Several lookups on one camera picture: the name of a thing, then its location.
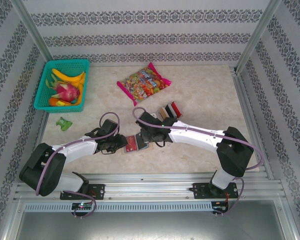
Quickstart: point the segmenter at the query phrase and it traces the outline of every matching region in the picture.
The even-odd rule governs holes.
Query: white wall
[[[300,0],[283,0],[241,73],[300,232]]]
[[[25,0],[56,59],[235,66],[269,0]]]
[[[43,112],[33,107],[44,59],[8,0],[0,0],[0,227]]]

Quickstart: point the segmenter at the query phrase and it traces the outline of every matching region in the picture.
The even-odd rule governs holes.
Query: pink candy package
[[[148,66],[123,81],[117,81],[116,84],[133,100],[133,104],[136,106],[151,95],[169,87],[171,81],[162,78],[150,62]]]

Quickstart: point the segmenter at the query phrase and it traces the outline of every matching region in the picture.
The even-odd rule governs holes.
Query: beige tabletop
[[[50,114],[42,142],[52,146],[77,140],[98,127],[105,112],[119,115],[121,134],[130,136],[138,133],[140,127],[132,116],[133,102],[116,82],[140,69],[140,66],[91,67],[84,110]],[[139,103],[139,107],[154,113],[159,107],[176,101],[183,113],[182,122],[211,130],[235,127],[251,142],[227,65],[156,66],[156,69],[172,84]],[[65,132],[56,126],[60,117],[73,122]],[[256,163],[253,155],[248,166]],[[167,143],[163,148],[153,145],[153,149],[139,152],[122,153],[118,150],[111,155],[97,153],[71,162],[64,171],[81,174],[207,173],[219,167],[218,156],[208,150],[183,143]]]

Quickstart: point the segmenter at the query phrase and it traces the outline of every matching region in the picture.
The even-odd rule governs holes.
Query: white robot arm
[[[161,122],[146,111],[137,119],[136,123],[141,127],[141,136],[145,143],[184,143],[207,149],[217,154],[221,168],[214,173],[209,183],[211,191],[223,191],[234,178],[242,177],[254,152],[254,149],[246,144],[222,138],[222,136],[226,136],[248,142],[239,130],[234,127],[229,127],[225,131],[210,130],[191,126],[169,117]],[[154,126],[166,126],[167,128],[157,128]]]
[[[36,190],[48,159],[55,151],[63,148],[53,156],[40,183],[38,193],[43,197],[53,191],[71,191],[86,194],[89,181],[76,172],[62,173],[63,168],[81,157],[98,152],[103,153],[103,151],[106,151],[106,154],[114,154],[116,150],[127,145],[126,137],[118,133],[116,135],[112,134],[107,138],[94,140],[95,138],[111,134],[117,126],[116,122],[107,119],[101,128],[96,128],[86,133],[79,140],[75,141],[76,143],[53,146],[49,146],[46,143],[39,144],[22,168],[19,174],[20,180]]]
[[[164,125],[185,128],[156,128],[137,121],[136,123],[141,127],[141,136],[145,143],[184,143],[207,149],[217,154],[221,168],[215,172],[209,183],[211,192],[222,191],[227,188],[235,177],[242,177],[254,152],[253,148],[247,145],[216,137],[229,136],[246,142],[247,140],[242,134],[233,127],[229,127],[226,131],[209,130],[185,124],[174,118],[165,118],[163,122],[161,122],[146,111],[139,117],[139,120],[157,126]],[[87,180],[76,172],[68,174],[62,173],[62,170],[66,164],[80,159],[83,156],[93,155],[104,150],[108,153],[114,153],[117,149],[127,145],[126,138],[120,134],[112,135],[102,140],[93,140],[95,137],[112,133],[116,127],[117,124],[115,122],[107,119],[101,128],[96,128],[92,132],[86,133],[85,136],[74,144],[54,146],[49,146],[45,143],[39,144],[21,170],[19,178],[35,190],[40,182],[44,164],[48,158],[57,149],[64,147],[54,155],[50,162],[41,183],[39,194],[41,196],[47,196],[52,191],[71,191],[86,194],[88,189],[86,185],[89,184],[89,182],[87,183]],[[188,130],[188,128],[209,132],[211,135]]]

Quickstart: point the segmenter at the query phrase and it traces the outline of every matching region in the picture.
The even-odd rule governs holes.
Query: small green object
[[[65,120],[63,117],[60,117],[60,119],[56,122],[56,125],[60,125],[61,130],[66,131],[68,128],[71,127],[72,122]]]

